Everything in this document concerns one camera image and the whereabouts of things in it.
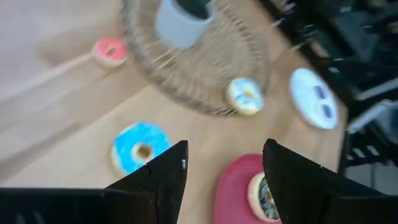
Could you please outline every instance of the frosting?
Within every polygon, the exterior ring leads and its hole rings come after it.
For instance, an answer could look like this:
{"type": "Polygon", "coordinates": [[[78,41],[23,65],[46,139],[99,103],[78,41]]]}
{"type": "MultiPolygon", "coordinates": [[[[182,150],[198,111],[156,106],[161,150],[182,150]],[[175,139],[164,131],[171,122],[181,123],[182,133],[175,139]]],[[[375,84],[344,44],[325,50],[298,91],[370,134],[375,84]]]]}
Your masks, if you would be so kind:
{"type": "Polygon", "coordinates": [[[102,65],[117,67],[126,61],[129,49],[121,38],[105,37],[95,43],[91,54],[102,65]]]}
{"type": "Polygon", "coordinates": [[[229,86],[231,99],[242,110],[261,110],[263,107],[261,91],[256,83],[247,78],[238,78],[229,86]]]}
{"type": "Polygon", "coordinates": [[[125,173],[130,174],[145,165],[142,159],[135,158],[132,153],[136,146],[149,146],[155,158],[170,148],[170,141],[164,130],[146,122],[123,131],[114,140],[113,150],[120,168],[125,173]]]}

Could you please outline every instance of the red plate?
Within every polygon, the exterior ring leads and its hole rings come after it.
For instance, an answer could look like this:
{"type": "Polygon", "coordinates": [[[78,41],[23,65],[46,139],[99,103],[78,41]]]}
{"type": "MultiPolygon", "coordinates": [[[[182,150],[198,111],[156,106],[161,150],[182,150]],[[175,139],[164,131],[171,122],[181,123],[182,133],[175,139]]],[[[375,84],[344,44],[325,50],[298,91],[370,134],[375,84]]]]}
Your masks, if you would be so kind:
{"type": "Polygon", "coordinates": [[[216,224],[267,223],[254,216],[248,202],[249,182],[254,175],[263,171],[260,154],[241,156],[225,170],[217,187],[216,224]]]}

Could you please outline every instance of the wooden table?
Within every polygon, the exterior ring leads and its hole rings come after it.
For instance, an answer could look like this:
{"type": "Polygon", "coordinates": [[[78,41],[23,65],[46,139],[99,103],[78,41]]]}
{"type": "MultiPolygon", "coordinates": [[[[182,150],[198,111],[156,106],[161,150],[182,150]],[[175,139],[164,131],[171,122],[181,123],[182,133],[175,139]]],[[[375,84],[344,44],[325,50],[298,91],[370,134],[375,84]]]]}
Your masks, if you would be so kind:
{"type": "MultiPolygon", "coordinates": [[[[268,138],[337,169],[346,108],[338,103],[340,122],[331,131],[313,128],[300,117],[287,83],[293,70],[310,66],[290,50],[278,30],[270,32],[271,19],[258,3],[231,0],[269,44],[272,77],[265,109],[248,118],[218,118],[168,99],[146,80],[133,59],[117,70],[91,61],[86,52],[94,41],[118,33],[116,2],[71,0],[58,6],[49,0],[36,1],[49,6],[53,20],[64,22],[59,22],[58,29],[66,28],[55,32],[43,9],[23,8],[19,12],[37,16],[42,33],[20,34],[19,28],[11,29],[17,38],[0,45],[0,65],[6,71],[0,77],[2,186],[105,187],[119,178],[109,164],[114,137],[142,120],[159,124],[173,142],[189,141],[188,180],[179,223],[212,223],[215,187],[223,169],[245,153],[261,153],[268,138]],[[87,13],[64,19],[70,9],[82,7],[87,13]]],[[[6,17],[17,16],[17,11],[8,12],[6,17]]],[[[25,21],[13,22],[21,26],[25,21]]]]}

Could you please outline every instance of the donut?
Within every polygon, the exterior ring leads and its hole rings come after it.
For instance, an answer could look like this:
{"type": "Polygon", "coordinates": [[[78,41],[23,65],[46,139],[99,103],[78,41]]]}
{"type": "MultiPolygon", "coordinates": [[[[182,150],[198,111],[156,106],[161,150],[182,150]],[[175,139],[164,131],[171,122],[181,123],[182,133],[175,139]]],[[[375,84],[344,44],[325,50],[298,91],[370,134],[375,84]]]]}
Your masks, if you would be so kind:
{"type": "Polygon", "coordinates": [[[263,172],[256,174],[248,186],[248,201],[253,214],[265,222],[278,222],[280,216],[263,172]]]}
{"type": "Polygon", "coordinates": [[[123,64],[129,54],[128,48],[119,37],[105,37],[97,41],[91,50],[91,55],[100,64],[116,68],[123,64]]]}
{"type": "Polygon", "coordinates": [[[227,87],[231,106],[243,115],[253,115],[263,108],[260,88],[248,78],[237,78],[227,87]]]}
{"type": "Polygon", "coordinates": [[[123,130],[114,140],[111,158],[123,177],[140,169],[170,148],[164,130],[157,125],[141,122],[123,130]]]}

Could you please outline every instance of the donut hole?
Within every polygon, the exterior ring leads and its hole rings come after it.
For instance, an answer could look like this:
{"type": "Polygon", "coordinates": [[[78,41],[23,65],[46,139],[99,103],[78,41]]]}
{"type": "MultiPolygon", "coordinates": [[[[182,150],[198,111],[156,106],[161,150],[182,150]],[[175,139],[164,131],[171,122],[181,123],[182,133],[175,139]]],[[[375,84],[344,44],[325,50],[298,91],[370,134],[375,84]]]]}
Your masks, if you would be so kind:
{"type": "Polygon", "coordinates": [[[275,204],[275,202],[274,202],[274,198],[272,198],[272,194],[271,194],[271,191],[268,189],[268,201],[270,201],[270,203],[273,203],[273,204],[275,204]]]}
{"type": "Polygon", "coordinates": [[[137,156],[142,160],[147,160],[152,155],[152,148],[147,145],[138,147],[137,156]]]}
{"type": "Polygon", "coordinates": [[[243,94],[245,97],[248,97],[248,98],[254,97],[254,93],[251,90],[245,90],[243,94]]]}
{"type": "Polygon", "coordinates": [[[105,54],[107,56],[111,56],[115,51],[116,49],[114,47],[110,47],[108,50],[106,50],[105,54]]]}

